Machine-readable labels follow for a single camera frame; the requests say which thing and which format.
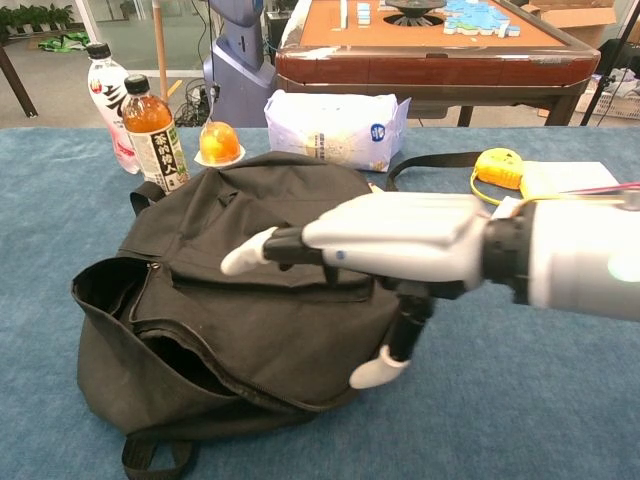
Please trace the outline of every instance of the blue carpet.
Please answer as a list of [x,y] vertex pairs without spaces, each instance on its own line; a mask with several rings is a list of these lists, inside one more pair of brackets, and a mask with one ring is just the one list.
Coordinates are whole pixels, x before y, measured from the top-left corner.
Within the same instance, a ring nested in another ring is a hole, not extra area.
[[[239,135],[248,155],[268,149],[265,131]],[[181,131],[189,158],[197,137]],[[637,129],[416,129],[395,161],[494,146],[640,180]],[[116,251],[140,177],[103,130],[2,130],[0,164],[0,478],[124,478],[121,435],[75,383],[69,285]],[[398,183],[461,192],[468,174],[412,169]],[[486,285],[439,303],[395,383],[301,427],[207,443],[188,478],[637,479],[638,399],[640,325],[511,305]]]

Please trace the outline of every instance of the plastic bag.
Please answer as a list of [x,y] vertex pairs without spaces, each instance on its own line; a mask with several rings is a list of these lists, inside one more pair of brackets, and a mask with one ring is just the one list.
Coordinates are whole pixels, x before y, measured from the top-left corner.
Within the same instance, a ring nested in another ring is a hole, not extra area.
[[402,148],[410,100],[277,90],[264,109],[271,150],[386,172]]

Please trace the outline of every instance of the table leg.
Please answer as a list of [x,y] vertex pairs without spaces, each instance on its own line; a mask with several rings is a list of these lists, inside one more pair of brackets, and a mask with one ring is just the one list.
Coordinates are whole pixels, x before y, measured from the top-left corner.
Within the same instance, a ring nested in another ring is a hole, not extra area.
[[460,107],[460,115],[458,116],[458,126],[468,127],[471,123],[471,115],[473,115],[473,107],[463,105]]
[[579,95],[565,95],[564,97],[560,97],[551,108],[547,121],[544,124],[546,126],[569,125],[571,116],[573,115],[579,100]]
[[2,72],[7,78],[7,81],[9,82],[13,93],[16,94],[16,97],[18,98],[18,101],[22,106],[22,110],[24,110],[24,114],[27,117],[37,117],[38,112],[36,111],[36,107],[34,107],[33,103],[31,103],[29,94],[22,85],[20,77],[16,73],[16,70],[13,68],[11,60],[9,60],[7,52],[4,51],[4,47],[2,45],[0,45],[0,68],[2,68]]

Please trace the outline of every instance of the robotic hand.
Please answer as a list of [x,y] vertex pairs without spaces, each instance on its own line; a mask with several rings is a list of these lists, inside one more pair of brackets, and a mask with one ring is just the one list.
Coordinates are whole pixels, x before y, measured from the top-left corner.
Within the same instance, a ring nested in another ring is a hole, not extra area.
[[229,253],[237,275],[275,262],[321,265],[375,276],[399,297],[388,345],[350,383],[369,388],[396,378],[433,313],[483,280],[509,285],[516,303],[640,320],[640,191],[524,203],[491,219],[473,195],[372,193],[301,228],[271,228]]

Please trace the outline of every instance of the black bottle cap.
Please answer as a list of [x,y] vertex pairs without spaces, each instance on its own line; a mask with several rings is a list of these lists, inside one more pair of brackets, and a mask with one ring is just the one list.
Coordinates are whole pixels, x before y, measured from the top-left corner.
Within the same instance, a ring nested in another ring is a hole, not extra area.
[[106,43],[91,43],[87,45],[87,53],[89,58],[93,60],[101,60],[111,56],[111,50]]
[[124,80],[124,86],[132,95],[147,93],[150,90],[149,79],[140,74],[129,75]]

